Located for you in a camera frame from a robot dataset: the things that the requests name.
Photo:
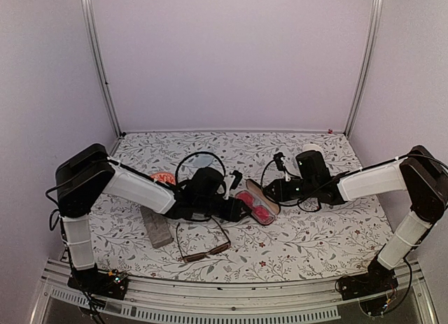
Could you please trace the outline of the black glasses case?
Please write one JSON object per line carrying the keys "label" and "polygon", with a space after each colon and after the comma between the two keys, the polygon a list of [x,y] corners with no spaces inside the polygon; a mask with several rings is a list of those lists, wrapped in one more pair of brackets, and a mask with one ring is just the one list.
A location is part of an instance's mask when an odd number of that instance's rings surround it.
{"label": "black glasses case", "polygon": [[274,202],[271,202],[263,193],[262,187],[260,186],[260,184],[258,184],[257,182],[255,182],[252,179],[247,179],[246,180],[246,189],[247,191],[251,192],[252,194],[256,195],[257,197],[259,197],[261,200],[263,200],[264,202],[266,202],[267,204],[269,204],[273,209],[274,212],[276,214],[276,219],[277,216],[279,215],[280,212],[280,206]]}

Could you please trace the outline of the grey glasses case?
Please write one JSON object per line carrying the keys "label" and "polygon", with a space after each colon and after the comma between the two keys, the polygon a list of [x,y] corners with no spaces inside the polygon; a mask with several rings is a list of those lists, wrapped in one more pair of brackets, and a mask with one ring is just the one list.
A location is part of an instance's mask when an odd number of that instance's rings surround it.
{"label": "grey glasses case", "polygon": [[171,244],[174,238],[169,230],[166,218],[146,206],[140,206],[143,224],[154,249]]}

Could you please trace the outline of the pink sunglasses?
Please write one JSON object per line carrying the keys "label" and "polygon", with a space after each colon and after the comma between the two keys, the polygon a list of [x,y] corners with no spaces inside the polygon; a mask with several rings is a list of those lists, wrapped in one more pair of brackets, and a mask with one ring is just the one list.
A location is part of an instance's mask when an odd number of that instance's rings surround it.
{"label": "pink sunglasses", "polygon": [[276,219],[274,209],[256,195],[247,190],[240,191],[235,196],[242,200],[251,210],[251,217],[260,225],[267,226]]}

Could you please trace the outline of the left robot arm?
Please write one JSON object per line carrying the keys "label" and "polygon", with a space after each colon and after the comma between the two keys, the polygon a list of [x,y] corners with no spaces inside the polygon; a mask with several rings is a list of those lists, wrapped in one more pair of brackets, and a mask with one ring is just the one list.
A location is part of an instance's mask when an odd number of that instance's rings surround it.
{"label": "left robot arm", "polygon": [[101,195],[126,199],[174,220],[203,215],[206,220],[218,217],[235,223],[251,213],[246,203],[230,195],[241,179],[238,171],[227,174],[202,167],[191,178],[163,183],[112,158],[103,145],[94,143],[58,166],[56,184],[46,194],[57,195],[53,203],[78,282],[97,292],[104,277],[95,269],[88,215]]}

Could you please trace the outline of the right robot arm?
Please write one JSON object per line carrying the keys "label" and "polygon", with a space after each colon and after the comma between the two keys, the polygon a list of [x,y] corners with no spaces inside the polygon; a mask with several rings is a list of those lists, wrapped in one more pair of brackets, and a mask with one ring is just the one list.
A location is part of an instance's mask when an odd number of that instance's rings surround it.
{"label": "right robot arm", "polygon": [[389,272],[425,239],[447,210],[447,165],[420,145],[405,155],[337,175],[330,174],[318,145],[307,144],[295,161],[298,175],[287,170],[282,153],[274,155],[273,162],[284,177],[262,187],[266,198],[276,204],[316,199],[318,204],[336,206],[387,192],[409,195],[409,213],[363,276],[367,293],[377,293],[389,282]]}

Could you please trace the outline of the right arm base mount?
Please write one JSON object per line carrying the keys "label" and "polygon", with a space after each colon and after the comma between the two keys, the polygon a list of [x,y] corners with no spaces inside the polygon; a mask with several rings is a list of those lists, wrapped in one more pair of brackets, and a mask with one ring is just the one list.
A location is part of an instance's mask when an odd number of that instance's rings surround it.
{"label": "right arm base mount", "polygon": [[335,282],[335,290],[343,300],[391,291],[391,296],[382,295],[360,303],[362,312],[371,317],[383,316],[386,313],[396,295],[397,287],[398,280],[395,271],[383,267],[376,260],[368,265],[366,273],[342,276]]}

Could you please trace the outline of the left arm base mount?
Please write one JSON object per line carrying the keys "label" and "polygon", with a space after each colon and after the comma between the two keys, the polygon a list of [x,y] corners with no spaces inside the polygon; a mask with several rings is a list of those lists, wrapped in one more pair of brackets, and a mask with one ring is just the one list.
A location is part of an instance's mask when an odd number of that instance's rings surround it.
{"label": "left arm base mount", "polygon": [[85,270],[73,268],[67,285],[87,294],[124,300],[129,283],[128,276],[127,272],[117,269],[101,272],[97,267]]}

